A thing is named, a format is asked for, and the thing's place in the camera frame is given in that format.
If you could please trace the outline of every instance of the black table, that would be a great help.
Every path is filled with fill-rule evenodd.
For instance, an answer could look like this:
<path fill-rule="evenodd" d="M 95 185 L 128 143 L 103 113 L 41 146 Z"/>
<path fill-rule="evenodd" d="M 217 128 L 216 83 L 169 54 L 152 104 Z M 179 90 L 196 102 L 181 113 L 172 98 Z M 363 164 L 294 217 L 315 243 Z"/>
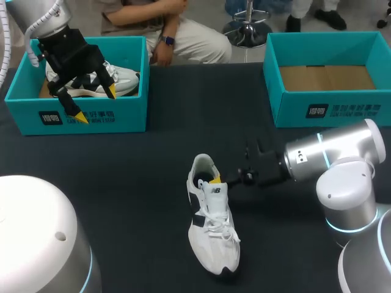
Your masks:
<path fill-rule="evenodd" d="M 242 240 L 234 282 L 212 278 L 190 248 L 186 178 L 196 154 L 234 171 L 245 167 L 246 139 L 271 147 L 318 130 L 273 136 L 262 76 L 259 63 L 153 67 L 143 134 L 23 137 L 1 102 L 0 175 L 43 178 L 69 197 L 100 264 L 103 292 L 340 292 L 340 249 L 314 182 L 230 192 Z M 381 132 L 391 153 L 391 131 Z M 383 203 L 391 203 L 389 166 L 376 169 Z"/>

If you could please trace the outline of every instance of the robotic arm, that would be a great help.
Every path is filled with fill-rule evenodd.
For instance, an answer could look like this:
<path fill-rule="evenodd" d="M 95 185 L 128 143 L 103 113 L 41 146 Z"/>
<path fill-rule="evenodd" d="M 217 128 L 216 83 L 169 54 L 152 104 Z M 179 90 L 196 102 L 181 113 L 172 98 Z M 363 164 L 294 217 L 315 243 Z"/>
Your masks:
<path fill-rule="evenodd" d="M 376 124 L 365 119 L 317 133 L 286 144 L 282 153 L 260 149 L 259 143 L 247 147 L 254 169 L 240 169 L 228 185 L 319 178 L 316 193 L 326 223 L 344 248 L 338 264 L 343 293 L 390 292 L 391 206 L 375 202 L 372 186 L 374 166 L 386 159 Z"/>
<path fill-rule="evenodd" d="M 20 29 L 26 32 L 26 52 L 31 64 L 38 67 L 39 62 L 46 59 L 58 74 L 48 84 L 50 94 L 58 96 L 67 115 L 88 123 L 64 85 L 77 76 L 95 71 L 107 96 L 115 98 L 114 80 L 103 65 L 104 57 L 98 46 L 87 44 L 78 29 L 69 28 L 71 13 L 64 0 L 7 0 L 6 6 Z M 0 11 L 0 17 L 3 23 L 3 18 L 7 18 L 5 9 Z M 31 38 L 39 40 L 41 54 L 38 56 L 30 46 Z M 9 52 L 7 48 L 5 50 L 5 57 L 9 58 L 10 46 Z"/>

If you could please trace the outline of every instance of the glowing blue ring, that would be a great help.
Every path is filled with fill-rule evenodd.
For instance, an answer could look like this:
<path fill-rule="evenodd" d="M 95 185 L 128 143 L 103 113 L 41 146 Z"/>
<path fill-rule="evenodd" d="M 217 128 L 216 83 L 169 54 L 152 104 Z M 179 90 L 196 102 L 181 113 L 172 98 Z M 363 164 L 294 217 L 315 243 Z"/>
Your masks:
<path fill-rule="evenodd" d="M 370 222 L 370 223 L 369 223 L 367 226 L 365 226 L 365 227 L 362 227 L 362 228 L 360 228 L 360 229 L 355 229 L 355 230 L 343 230 L 343 229 L 337 228 L 337 227 L 331 225 L 331 223 L 328 221 L 327 218 L 326 218 L 326 222 L 327 222 L 327 224 L 329 224 L 329 226 L 330 226 L 332 229 L 334 229 L 334 230 L 336 230 L 336 231 L 338 231 L 338 232 L 342 232 L 342 233 L 357 233 L 357 232 L 361 232 L 361 231 L 367 229 L 370 225 L 372 225 L 372 224 L 376 221 L 376 219 L 378 218 L 378 215 L 379 215 L 379 211 L 376 210 L 376 215 L 375 215 L 375 217 L 373 218 L 372 222 Z"/>
<path fill-rule="evenodd" d="M 90 246 L 90 256 L 91 256 L 90 270 L 88 271 L 87 279 L 84 282 L 84 286 L 83 286 L 83 288 L 81 288 L 80 293 L 84 292 L 85 288 L 87 287 L 88 281 L 90 280 L 90 277 L 91 277 L 91 271 L 92 271 L 92 250 L 91 250 L 91 246 Z"/>
<path fill-rule="evenodd" d="M 381 225 L 383 224 L 384 217 L 387 215 L 387 213 L 391 211 L 388 210 L 380 219 L 379 225 L 378 225 L 378 243 L 379 243 L 379 249 L 380 249 L 380 255 L 383 258 L 384 264 L 386 265 L 387 269 L 389 270 L 389 273 L 391 274 L 391 263 L 389 261 L 389 258 L 386 255 L 386 251 L 384 250 L 383 241 L 381 239 Z"/>
<path fill-rule="evenodd" d="M 316 136 L 318 136 L 319 144 L 322 145 L 322 153 L 324 157 L 324 161 L 326 162 L 327 169 L 330 168 L 330 162 L 329 158 L 327 157 L 326 151 L 324 150 L 323 144 L 322 144 L 322 135 L 320 133 L 317 133 Z"/>

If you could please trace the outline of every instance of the shoelace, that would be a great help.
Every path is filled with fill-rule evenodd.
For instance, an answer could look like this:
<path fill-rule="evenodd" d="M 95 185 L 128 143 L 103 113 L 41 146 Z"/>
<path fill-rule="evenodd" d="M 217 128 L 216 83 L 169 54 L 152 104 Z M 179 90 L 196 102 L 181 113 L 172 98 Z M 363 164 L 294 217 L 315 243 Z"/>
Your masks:
<path fill-rule="evenodd" d="M 203 190 L 203 181 L 200 179 L 198 182 L 199 189 Z M 216 213 L 211 215 L 206 208 L 201 209 L 202 213 L 206 217 L 206 229 L 209 231 L 210 237 L 220 237 L 225 241 L 234 241 L 239 243 L 240 239 L 238 233 L 236 233 L 234 227 L 229 221 L 228 212 Z"/>
<path fill-rule="evenodd" d="M 119 77 L 118 77 L 118 71 L 115 69 L 114 65 L 111 65 L 109 62 L 104 61 L 103 64 L 106 67 L 106 70 L 110 74 L 110 76 L 113 78 L 114 82 L 117 82 Z"/>

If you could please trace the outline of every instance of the shoe tongue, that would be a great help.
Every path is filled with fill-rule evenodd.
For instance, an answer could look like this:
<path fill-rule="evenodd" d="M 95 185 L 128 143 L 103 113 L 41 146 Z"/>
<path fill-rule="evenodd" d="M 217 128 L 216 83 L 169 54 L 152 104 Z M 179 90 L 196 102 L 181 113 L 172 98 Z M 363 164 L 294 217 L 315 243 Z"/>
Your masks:
<path fill-rule="evenodd" d="M 225 213 L 228 206 L 228 185 L 227 183 L 203 183 L 208 211 L 211 214 Z"/>

